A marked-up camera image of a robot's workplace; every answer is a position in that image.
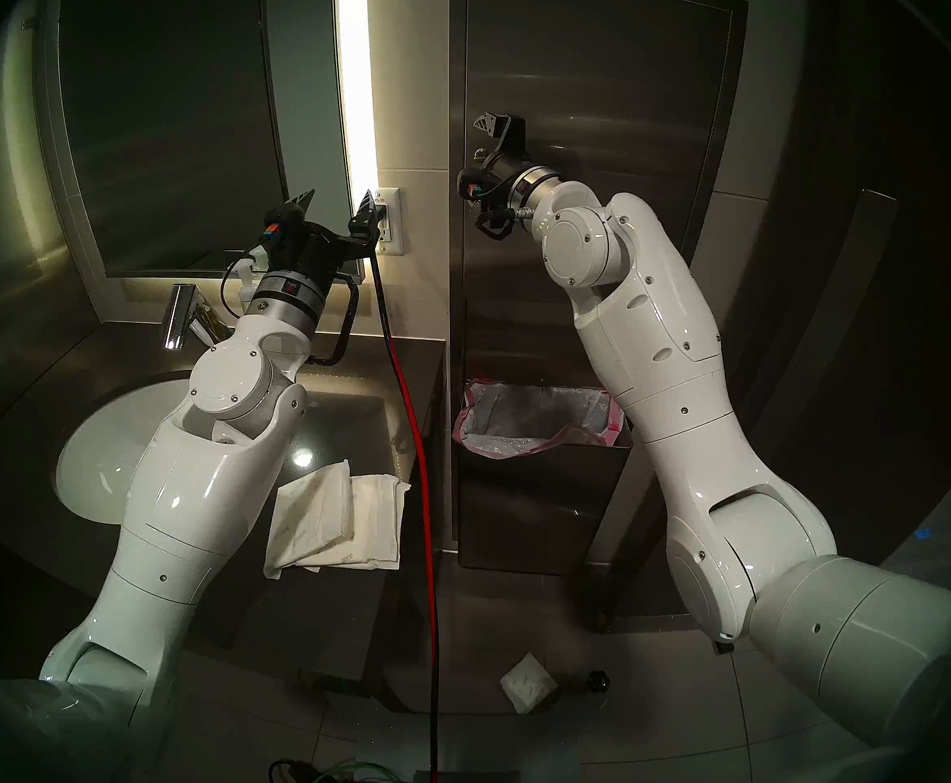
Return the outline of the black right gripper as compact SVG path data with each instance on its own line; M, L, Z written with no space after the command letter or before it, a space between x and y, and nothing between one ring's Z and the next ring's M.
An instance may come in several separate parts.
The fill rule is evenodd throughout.
M473 127L496 142L475 170L475 201L481 207L536 207L542 166L526 145L526 120L507 114L482 114Z

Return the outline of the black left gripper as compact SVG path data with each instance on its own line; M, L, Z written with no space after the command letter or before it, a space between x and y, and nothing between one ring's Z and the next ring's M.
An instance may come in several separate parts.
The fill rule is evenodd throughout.
M283 212L307 213L315 193L313 188L290 198ZM362 282L362 261L375 253L375 239L379 239L379 205L372 191L360 200L348 229L348 235L339 235L315 223L304 223L299 229L272 224L268 227L268 271L301 274L319 289L346 279Z

